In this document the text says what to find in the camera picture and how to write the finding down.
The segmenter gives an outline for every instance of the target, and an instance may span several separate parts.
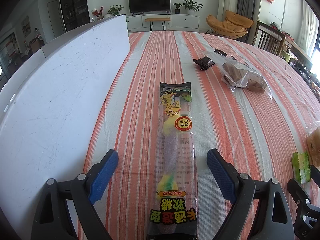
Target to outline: orange and white striped tablecloth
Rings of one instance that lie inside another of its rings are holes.
[[[206,164],[217,148],[238,172],[253,179],[279,179],[293,219],[296,205],[286,190],[293,178],[291,156],[307,149],[304,127],[318,121],[320,104],[300,76],[281,58],[251,45],[212,35],[153,31],[130,34],[131,50],[106,96],[89,145],[84,172],[108,149],[119,165],[95,209],[116,240],[142,240],[150,212],[159,111],[159,84],[191,82],[192,121],[198,186],[198,239],[212,239],[230,209]],[[255,68],[267,80],[266,94],[236,89],[217,67],[200,71],[193,58],[215,48]],[[313,182],[305,189],[313,203]],[[242,239],[254,218],[254,201]],[[79,238],[85,239],[81,228]]]

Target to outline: blue gripper pad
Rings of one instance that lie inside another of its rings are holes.
[[[107,185],[118,166],[118,153],[115,150],[109,150],[103,159],[92,166],[87,173],[86,188],[89,192],[89,201],[93,205],[102,198]]]
[[[231,164],[226,163],[217,149],[211,149],[208,151],[207,164],[224,199],[229,200],[231,204],[234,204],[237,200],[236,187],[239,181],[236,177],[236,169]]]

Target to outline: white cabinet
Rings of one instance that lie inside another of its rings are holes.
[[[142,28],[142,18],[141,15],[127,17],[127,27],[128,30]]]
[[[127,17],[128,30],[132,30],[134,32],[150,30],[150,22],[144,21],[147,18],[167,18],[167,17],[170,18],[170,21],[153,22],[152,30],[153,31],[163,30],[162,24],[165,24],[166,30],[170,30],[170,31],[194,31],[194,32],[199,31],[200,17],[196,15],[159,13],[159,14],[133,15],[133,16],[126,16],[126,17]]]
[[[171,27],[182,28],[199,28],[199,16],[184,15],[184,14],[172,14],[171,15]]]

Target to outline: plastic bag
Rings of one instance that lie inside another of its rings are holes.
[[[270,99],[272,94],[267,81],[253,68],[217,53],[205,52],[225,75],[231,86],[248,89],[258,93],[267,93]]]
[[[190,103],[190,82],[160,84],[154,187],[147,240],[196,239],[197,197]]]
[[[306,137],[310,136],[318,127],[320,126],[320,121],[311,122],[305,128]]]
[[[309,162],[320,168],[320,122],[310,123],[306,128]]]

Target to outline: orange chair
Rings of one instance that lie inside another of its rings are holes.
[[[247,29],[253,25],[253,20],[236,14],[231,11],[226,11],[226,19],[220,22],[212,15],[207,16],[207,24],[218,34],[230,38],[237,39],[248,33]]]

